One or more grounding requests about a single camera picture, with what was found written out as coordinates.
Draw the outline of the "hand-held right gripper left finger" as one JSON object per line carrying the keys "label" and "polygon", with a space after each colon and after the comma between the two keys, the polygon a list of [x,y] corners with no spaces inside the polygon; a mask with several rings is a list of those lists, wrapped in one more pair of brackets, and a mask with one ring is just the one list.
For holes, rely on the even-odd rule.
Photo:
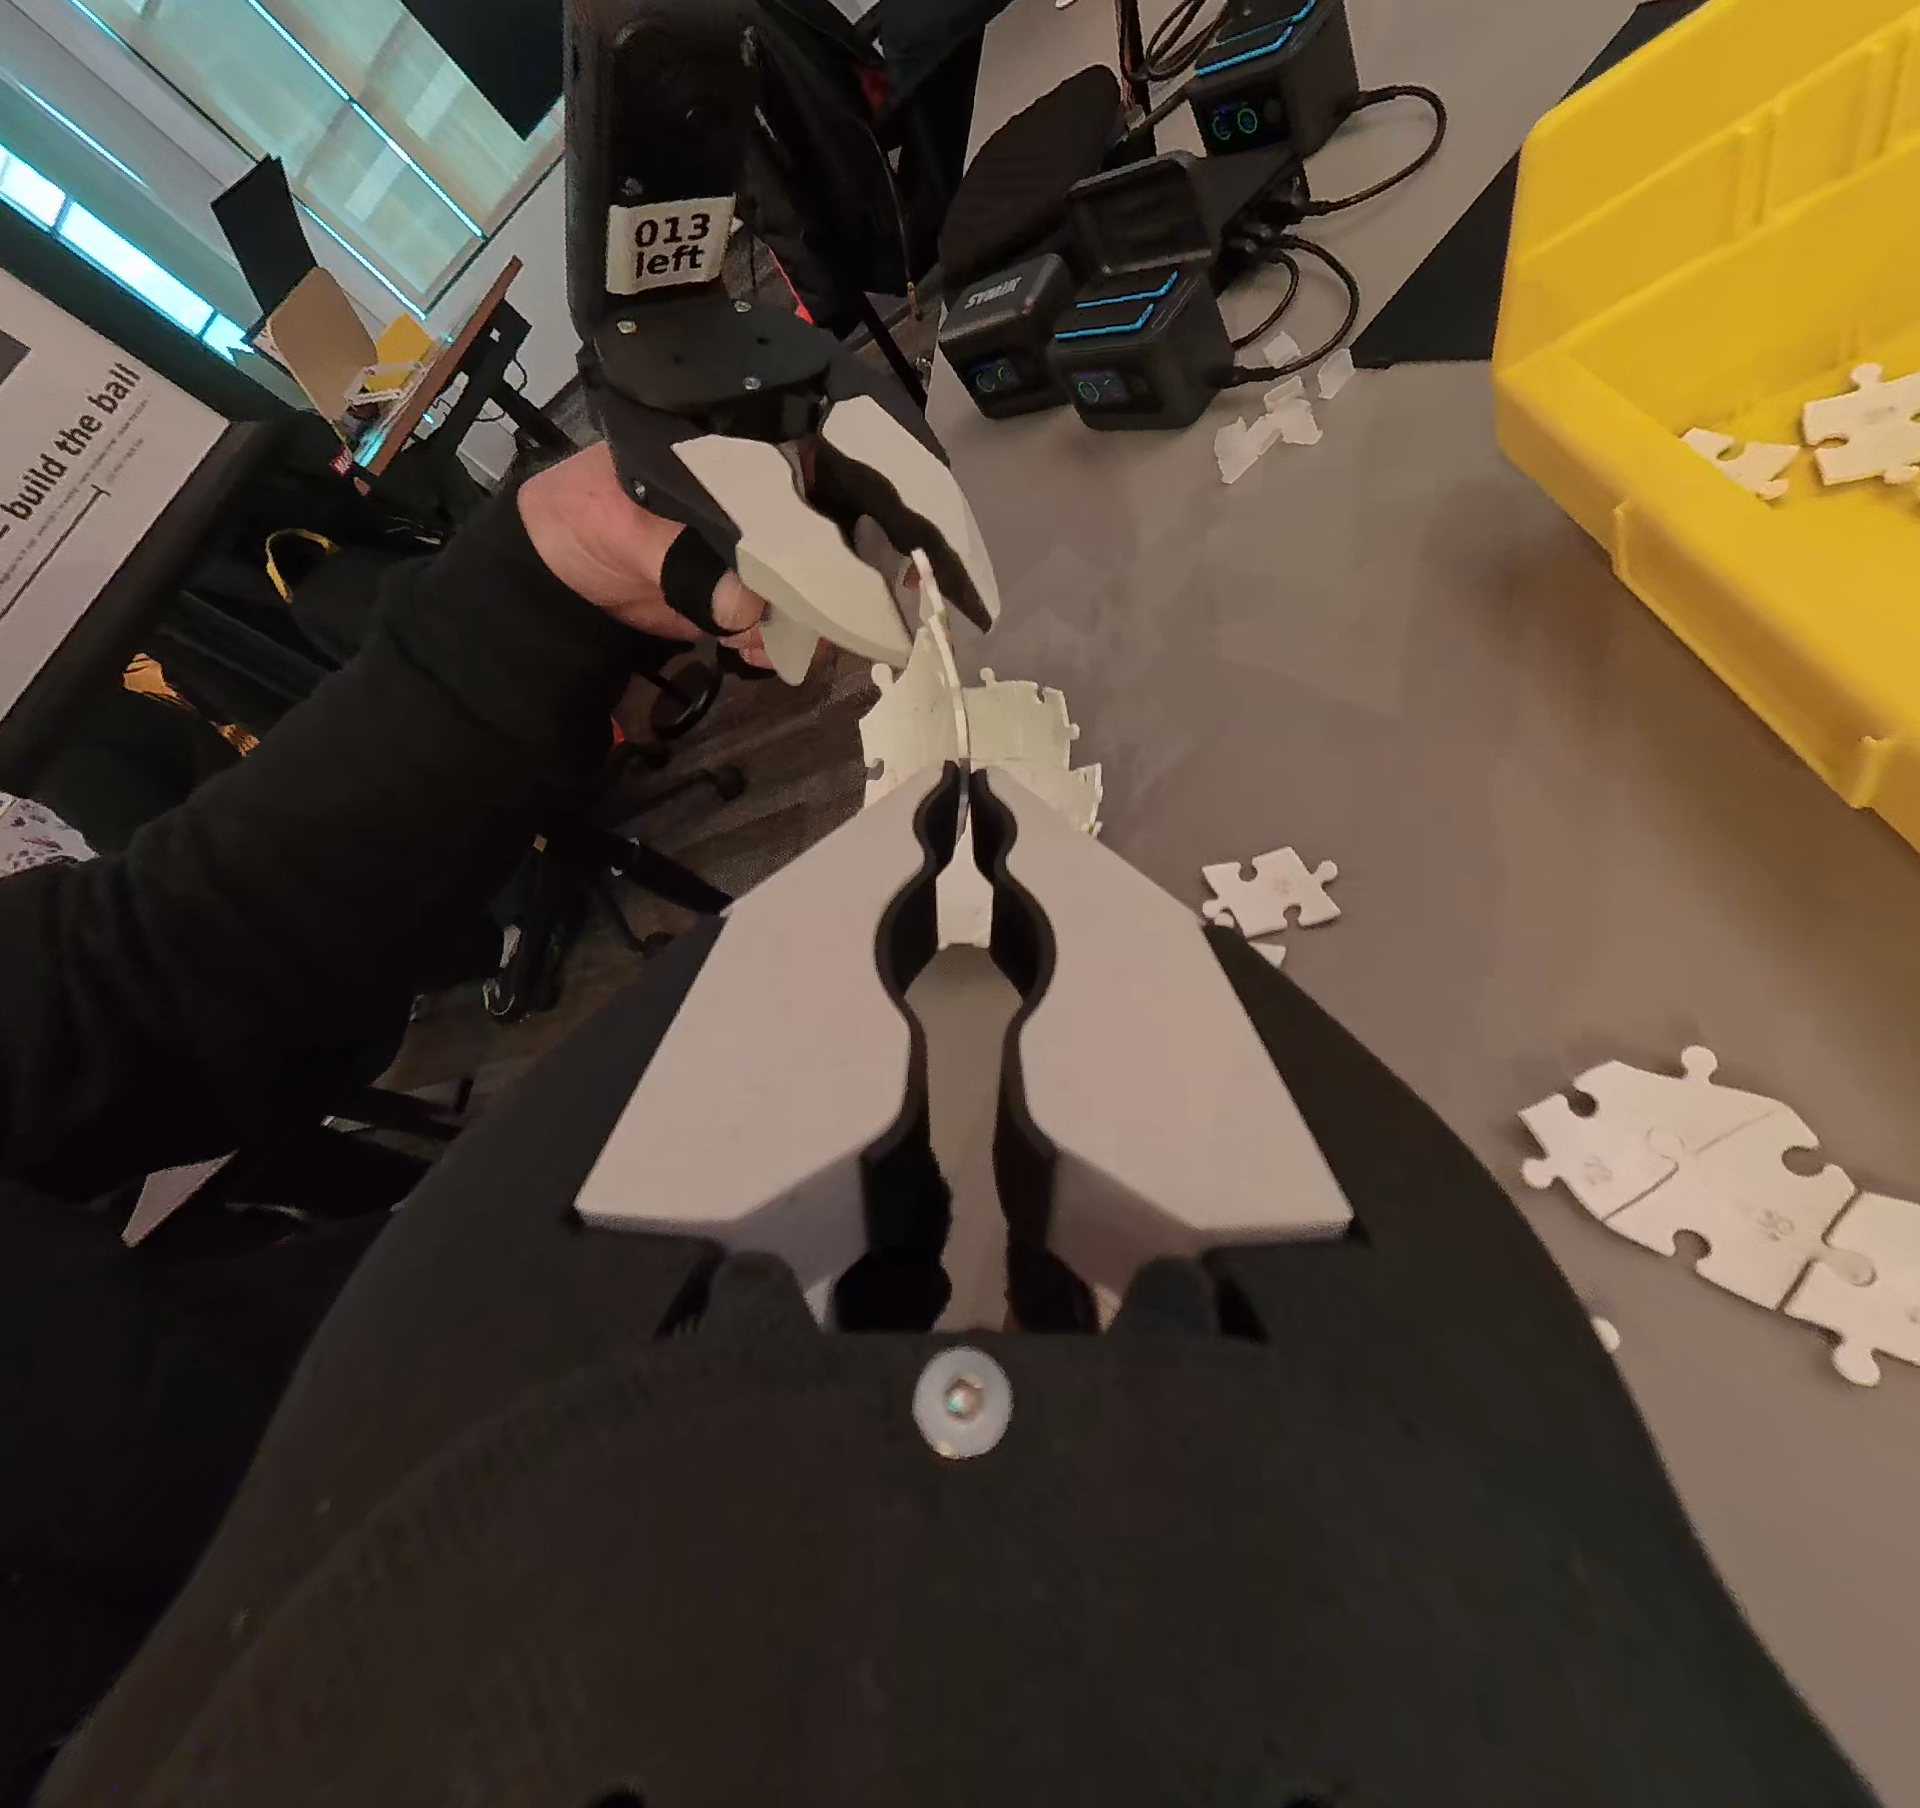
{"label": "hand-held right gripper left finger", "polygon": [[596,1229],[867,1251],[925,1123],[905,991],[938,946],[965,775],[925,766],[724,915],[576,1197]]}

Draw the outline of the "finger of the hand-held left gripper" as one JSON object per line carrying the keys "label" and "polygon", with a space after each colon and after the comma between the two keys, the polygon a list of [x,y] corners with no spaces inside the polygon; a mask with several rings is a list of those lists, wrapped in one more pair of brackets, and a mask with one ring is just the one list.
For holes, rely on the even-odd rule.
{"label": "finger of the hand-held left gripper", "polygon": [[782,447],[698,435],[673,452],[735,528],[733,573],[764,601],[759,641],[782,680],[800,684],[822,641],[908,666],[915,637],[892,583],[804,498]]}
{"label": "finger of the hand-held left gripper", "polygon": [[958,476],[920,422],[874,395],[836,400],[814,438],[814,503],[850,546],[925,554],[947,605],[996,623],[996,571]]}

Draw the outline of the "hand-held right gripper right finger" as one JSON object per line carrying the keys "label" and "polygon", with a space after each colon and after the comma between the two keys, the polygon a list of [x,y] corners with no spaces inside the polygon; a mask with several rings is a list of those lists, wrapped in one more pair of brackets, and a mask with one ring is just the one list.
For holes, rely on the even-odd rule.
{"label": "hand-held right gripper right finger", "polygon": [[1001,1042],[1013,1249],[1334,1240],[1352,1203],[1195,912],[1020,781],[973,770]]}

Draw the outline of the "partly built white puzzle ball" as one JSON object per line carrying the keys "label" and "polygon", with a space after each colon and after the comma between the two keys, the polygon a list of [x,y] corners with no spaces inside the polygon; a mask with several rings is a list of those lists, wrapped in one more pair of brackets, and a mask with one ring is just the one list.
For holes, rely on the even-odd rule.
{"label": "partly built white puzzle ball", "polygon": [[[1001,683],[982,674],[965,688],[947,628],[947,605],[922,550],[908,560],[918,577],[922,623],[905,669],[873,666],[879,690],[874,711],[860,721],[871,778],[863,808],[888,813],[905,846],[935,859],[950,841],[947,866],[908,864],[906,882],[884,908],[876,960],[884,978],[899,994],[950,946],[989,947],[993,898],[1010,908],[1040,912],[1040,938],[1063,958],[1111,956],[1129,938],[1133,890],[1140,874],[1116,859],[1098,838],[1102,775],[1096,764],[1070,764],[1079,738],[1063,691],[1035,683]],[[996,876],[973,855],[969,773],[982,770],[984,798],[1007,808],[1020,824],[1044,811],[1064,817],[1083,838],[1068,849],[1064,838],[1042,824],[1040,839],[1010,839]],[[973,876],[958,878],[950,866]]]}

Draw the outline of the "white puzzle pieces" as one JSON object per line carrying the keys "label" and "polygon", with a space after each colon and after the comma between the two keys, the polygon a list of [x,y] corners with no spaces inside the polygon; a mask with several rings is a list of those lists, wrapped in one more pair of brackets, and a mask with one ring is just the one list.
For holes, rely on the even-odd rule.
{"label": "white puzzle pieces", "polygon": [[1312,706],[1236,756],[1203,915],[1354,926],[1365,1031],[1435,1044],[1549,1213],[1917,1369],[1913,854],[1495,463],[1477,367],[1339,352],[1218,457],[1229,656]]}

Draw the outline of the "person's left forearm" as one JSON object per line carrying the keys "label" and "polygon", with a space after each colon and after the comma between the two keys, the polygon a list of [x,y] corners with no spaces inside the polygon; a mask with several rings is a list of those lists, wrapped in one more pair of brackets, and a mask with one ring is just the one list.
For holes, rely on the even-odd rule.
{"label": "person's left forearm", "polygon": [[516,490],[126,849],[5,874],[5,1180],[87,1202],[318,1108],[592,792],[641,633],[559,583]]}

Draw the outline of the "single white puzzle piece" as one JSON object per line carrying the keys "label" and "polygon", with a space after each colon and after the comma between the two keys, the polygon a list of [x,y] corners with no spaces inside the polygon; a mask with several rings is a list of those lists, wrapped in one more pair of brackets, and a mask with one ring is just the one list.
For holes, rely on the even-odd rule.
{"label": "single white puzzle piece", "polygon": [[1920,375],[1885,377],[1878,363],[1851,370],[1851,387],[1802,407],[1802,432],[1828,490],[1861,481],[1919,481]]}
{"label": "single white puzzle piece", "polygon": [[1738,440],[1705,426],[1687,429],[1682,441],[1719,474],[1757,499],[1774,502],[1790,494],[1790,473],[1799,457],[1793,444]]}

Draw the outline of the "person's left hand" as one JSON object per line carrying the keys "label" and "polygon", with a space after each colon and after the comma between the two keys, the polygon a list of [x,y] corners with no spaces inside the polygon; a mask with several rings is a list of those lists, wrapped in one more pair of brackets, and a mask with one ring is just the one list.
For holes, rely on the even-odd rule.
{"label": "person's left hand", "polygon": [[745,669],[772,670],[767,604],[703,532],[652,512],[596,441],[527,476],[516,512],[533,552],[576,595],[644,635],[715,637]]}

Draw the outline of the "black pouch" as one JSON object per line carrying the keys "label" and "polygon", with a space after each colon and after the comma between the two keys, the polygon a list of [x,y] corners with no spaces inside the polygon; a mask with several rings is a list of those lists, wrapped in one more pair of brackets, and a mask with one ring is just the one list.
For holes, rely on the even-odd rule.
{"label": "black pouch", "polygon": [[950,303],[997,270],[1068,251],[1068,192],[1099,172],[1121,123],[1116,73],[1093,65],[993,130],[966,167],[941,226]]}

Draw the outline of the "black mat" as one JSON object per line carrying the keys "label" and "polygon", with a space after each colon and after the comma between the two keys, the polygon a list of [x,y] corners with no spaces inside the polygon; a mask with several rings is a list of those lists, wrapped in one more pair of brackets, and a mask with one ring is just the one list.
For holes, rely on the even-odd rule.
{"label": "black mat", "polygon": [[1493,355],[1520,163],[1519,149],[1368,320],[1352,343],[1359,368]]}

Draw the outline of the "framed black-white marker sign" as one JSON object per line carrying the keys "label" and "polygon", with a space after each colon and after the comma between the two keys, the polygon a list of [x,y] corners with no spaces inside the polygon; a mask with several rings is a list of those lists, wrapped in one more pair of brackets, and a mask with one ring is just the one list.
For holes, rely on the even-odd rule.
{"label": "framed black-white marker sign", "polygon": [[3,275],[3,714],[36,683],[150,540],[231,418],[174,375],[150,320],[107,327]]}

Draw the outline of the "yellow plastic bin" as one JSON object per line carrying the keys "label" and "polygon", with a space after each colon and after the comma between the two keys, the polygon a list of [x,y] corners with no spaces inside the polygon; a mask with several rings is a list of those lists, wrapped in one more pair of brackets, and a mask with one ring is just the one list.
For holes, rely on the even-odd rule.
{"label": "yellow plastic bin", "polygon": [[[1824,487],[1802,407],[1917,373],[1917,0],[1708,0],[1520,153],[1502,452],[1851,808],[1919,839],[1917,485]],[[1765,502],[1705,426],[1793,444]]]}

